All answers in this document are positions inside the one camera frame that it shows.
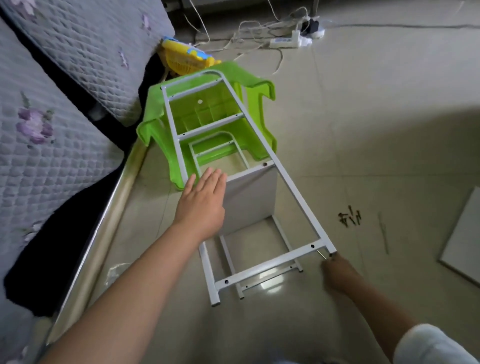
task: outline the quilted bedspread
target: quilted bedspread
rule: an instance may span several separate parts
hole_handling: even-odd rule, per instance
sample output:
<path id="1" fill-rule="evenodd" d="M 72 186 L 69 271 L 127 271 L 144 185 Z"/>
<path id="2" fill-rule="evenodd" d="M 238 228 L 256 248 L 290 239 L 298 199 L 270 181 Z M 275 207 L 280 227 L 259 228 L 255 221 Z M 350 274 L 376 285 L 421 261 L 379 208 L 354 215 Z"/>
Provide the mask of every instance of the quilted bedspread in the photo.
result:
<path id="1" fill-rule="evenodd" d="M 138 87 L 162 36 L 160 0 L 0 0 L 37 47 L 125 126 L 141 113 Z"/>
<path id="2" fill-rule="evenodd" d="M 122 159 L 0 20 L 0 278 L 53 211 Z M 30 319 L 2 287 L 1 363 L 21 350 Z"/>

